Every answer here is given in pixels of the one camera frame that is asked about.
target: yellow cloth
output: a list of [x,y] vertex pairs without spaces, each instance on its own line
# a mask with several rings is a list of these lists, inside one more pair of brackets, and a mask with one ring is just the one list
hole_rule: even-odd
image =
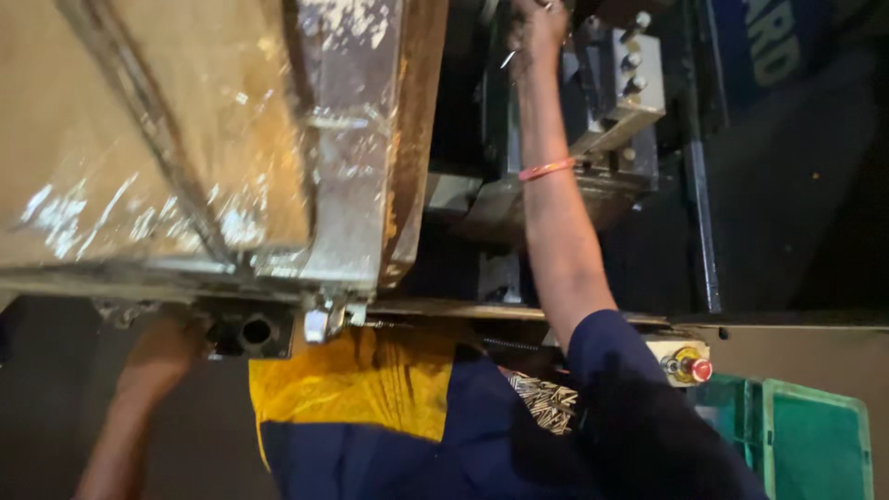
[[291,359],[250,362],[257,430],[263,422],[370,423],[441,441],[454,341],[369,327],[325,344],[300,340]]

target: navy blue shirt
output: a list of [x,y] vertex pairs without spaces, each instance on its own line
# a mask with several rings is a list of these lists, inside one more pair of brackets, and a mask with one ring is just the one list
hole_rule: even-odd
[[371,425],[262,423],[266,458],[287,499],[766,499],[620,314],[587,316],[568,365],[582,386],[568,436],[538,426],[499,369],[460,348],[440,443]]

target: bracelet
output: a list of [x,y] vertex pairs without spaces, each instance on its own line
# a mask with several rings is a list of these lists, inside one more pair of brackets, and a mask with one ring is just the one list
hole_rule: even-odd
[[534,179],[542,177],[547,173],[558,172],[559,170],[565,170],[567,168],[574,168],[575,163],[576,162],[574,161],[574,158],[566,158],[562,161],[551,163],[549,165],[525,168],[522,172],[518,173],[518,180],[522,182],[533,181]]

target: red emergency stop button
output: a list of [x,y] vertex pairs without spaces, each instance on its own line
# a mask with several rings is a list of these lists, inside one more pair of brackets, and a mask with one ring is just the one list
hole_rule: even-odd
[[692,377],[695,382],[707,382],[713,375],[713,364],[709,359],[696,359],[692,363]]

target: hand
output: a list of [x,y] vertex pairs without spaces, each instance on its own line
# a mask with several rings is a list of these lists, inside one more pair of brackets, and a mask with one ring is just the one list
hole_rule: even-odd
[[553,0],[549,10],[537,0],[512,0],[512,6],[519,18],[507,40],[510,51],[517,51],[510,63],[513,77],[555,75],[568,28],[568,11],[562,0]]
[[185,308],[165,307],[142,331],[117,380],[117,396],[157,403],[199,359],[209,346],[209,324]]

